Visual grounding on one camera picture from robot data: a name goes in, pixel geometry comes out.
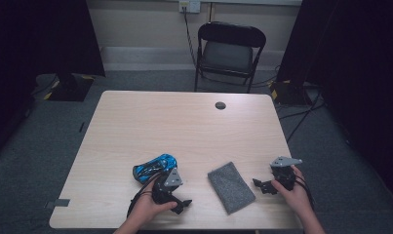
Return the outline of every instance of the chair backrest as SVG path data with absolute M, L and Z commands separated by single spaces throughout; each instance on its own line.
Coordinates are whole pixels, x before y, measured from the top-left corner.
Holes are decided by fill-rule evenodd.
M 255 27 L 219 21 L 203 24 L 199 28 L 198 39 L 199 44 L 203 39 L 253 48 L 263 48 L 266 43 L 265 34 Z

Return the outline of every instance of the human hand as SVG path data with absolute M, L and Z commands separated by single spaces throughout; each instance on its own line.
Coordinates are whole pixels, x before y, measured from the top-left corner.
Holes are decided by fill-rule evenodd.
M 302 172 L 294 165 L 291 166 L 294 170 L 295 175 L 297 176 L 298 182 L 304 184 L 305 179 L 302 175 Z M 324 228 L 315 215 L 311 204 L 309 203 L 308 194 L 301 185 L 295 183 L 294 189 L 289 191 L 284 185 L 282 185 L 277 180 L 271 181 L 272 185 L 275 187 L 278 192 L 284 196 L 288 205 L 294 210 L 296 215 L 298 215 L 299 219 L 302 222 L 304 233 L 307 234 L 324 234 Z
M 299 182 L 304 183 L 305 179 L 302 172 L 294 165 L 292 165 L 291 167 L 293 168 L 295 175 L 299 177 L 297 178 L 299 179 Z M 313 212 L 311 204 L 309 203 L 308 195 L 302 186 L 295 183 L 294 189 L 289 191 L 275 179 L 272 180 L 271 183 L 275 187 L 275 189 L 281 193 L 281 195 L 287 201 L 288 205 L 294 210 L 297 215 Z
M 154 179 L 142 191 L 132 212 L 126 221 L 114 232 L 131 234 L 136 233 L 145 223 L 151 221 L 157 214 L 171 210 L 177 206 L 176 202 L 156 204 L 151 197 Z

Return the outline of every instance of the electrical cord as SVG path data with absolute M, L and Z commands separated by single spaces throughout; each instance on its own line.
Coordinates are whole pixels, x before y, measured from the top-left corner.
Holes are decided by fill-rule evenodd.
M 209 21 L 212 21 L 212 7 L 213 7 L 214 3 L 211 2 L 211 8 L 209 10 Z
M 130 213 L 132 212 L 133 208 L 135 207 L 136 202 L 138 201 L 138 199 L 140 198 L 141 195 L 143 195 L 144 193 L 151 193 L 151 191 L 144 191 L 143 190 L 148 186 L 148 184 L 150 184 L 154 179 L 156 179 L 157 177 L 159 177 L 160 173 L 155 174 L 153 177 L 151 177 L 144 185 L 143 187 L 138 191 L 138 193 L 136 194 L 136 196 L 133 198 L 133 200 L 131 200 L 131 204 L 129 206 L 129 209 L 127 211 L 127 217 L 129 217 Z
M 195 60 L 195 56 L 194 56 L 194 52 L 193 52 L 193 45 L 192 45 L 192 39 L 190 37 L 190 33 L 189 33 L 189 25 L 187 23 L 187 9 L 185 7 L 181 8 L 184 12 L 184 22 L 186 23 L 186 31 L 187 31 L 187 42 L 189 43 L 189 50 L 190 50 L 190 55 L 192 56 L 192 60 L 193 60 L 193 66 L 196 68 L 196 60 Z
M 321 90 L 318 92 L 318 95 L 315 97 L 314 102 L 312 103 L 311 107 L 309 107 L 308 110 L 305 111 L 305 114 L 302 116 L 302 119 L 299 121 L 299 123 L 296 125 L 296 127 L 293 129 L 293 131 L 291 132 L 290 136 L 288 136 L 287 138 L 287 143 L 290 141 L 291 137 L 294 135 L 294 133 L 296 132 L 296 130 L 299 128 L 299 126 L 302 124 L 302 122 L 305 120 L 306 116 L 308 116 L 309 113 L 311 113 L 311 111 L 313 110 L 315 104 L 318 101 L 318 98 L 320 97 L 321 94 Z
M 312 210 L 314 210 L 314 208 L 315 208 L 315 200 L 312 197 L 311 190 L 309 189 L 308 185 L 306 184 L 306 182 L 301 177 L 299 177 L 297 175 L 296 175 L 296 177 L 300 178 L 303 181 L 303 183 L 302 183 L 302 182 L 299 182 L 298 180 L 296 180 L 295 183 L 298 184 L 299 186 L 301 186 L 305 190 L 306 195 L 308 196 L 309 204 L 311 205 Z
M 269 79 L 267 79 L 267 80 L 264 80 L 264 81 L 261 81 L 261 82 L 258 82 L 258 83 L 253 83 L 253 84 L 252 84 L 252 87 L 253 87 L 253 88 L 269 87 L 269 84 L 270 84 L 269 81 L 272 81 L 272 82 L 273 82 L 274 79 L 278 76 L 279 67 L 281 67 L 281 65 L 277 65 L 277 66 L 275 66 L 275 68 L 274 68 L 274 71 L 275 71 L 276 75 L 272 76 L 271 78 L 269 78 Z
M 325 106 L 325 102 L 321 103 L 321 104 L 318 105 L 317 107 L 312 108 L 311 110 L 316 110 L 316 109 L 319 109 L 319 108 L 321 108 L 321 107 L 323 107 L 323 106 Z M 305 110 L 305 111 L 301 111 L 301 112 L 295 113 L 295 114 L 289 114 L 289 115 L 286 115 L 286 116 L 283 116 L 283 117 L 279 118 L 279 120 L 283 120 L 283 119 L 286 119 L 286 118 L 289 118 L 289 117 L 293 117 L 293 116 L 296 116 L 296 115 L 301 115 L 301 114 L 304 114 L 304 113 L 306 113 L 306 112 L 308 112 L 308 111 L 309 111 L 309 109 L 308 109 L 308 110 Z

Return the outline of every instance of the gray felt pad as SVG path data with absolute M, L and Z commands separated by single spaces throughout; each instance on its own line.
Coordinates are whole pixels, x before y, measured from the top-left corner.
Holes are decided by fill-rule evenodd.
M 255 200 L 254 193 L 232 162 L 208 173 L 208 178 L 229 215 Z

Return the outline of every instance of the gray carpet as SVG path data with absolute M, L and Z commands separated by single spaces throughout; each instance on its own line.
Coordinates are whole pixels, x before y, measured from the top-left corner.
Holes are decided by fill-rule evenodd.
M 274 75 L 273 71 L 259 71 L 255 82 Z M 112 233 L 112 230 L 54 230 L 48 224 L 52 210 L 44 206 L 59 196 L 102 92 L 192 92 L 194 71 L 108 71 L 106 76 L 96 79 L 83 102 L 43 100 L 47 91 L 35 96 L 31 114 L 0 151 L 0 233 Z M 38 77 L 38 89 L 53 79 L 54 75 Z M 256 86 L 252 93 L 269 94 L 263 83 Z M 202 80 L 200 87 L 205 88 L 201 92 L 246 91 L 244 87 L 207 80 Z M 309 90 L 312 98 L 316 93 L 317 90 Z M 276 109 L 280 117 L 306 110 L 277 104 Z M 281 120 L 286 137 L 301 117 Z M 328 233 L 393 233 L 393 197 L 372 167 L 346 143 L 341 125 L 326 107 L 306 117 L 291 137 L 289 147 L 293 157 L 303 160 L 299 167 Z M 261 233 L 301 231 L 261 230 Z

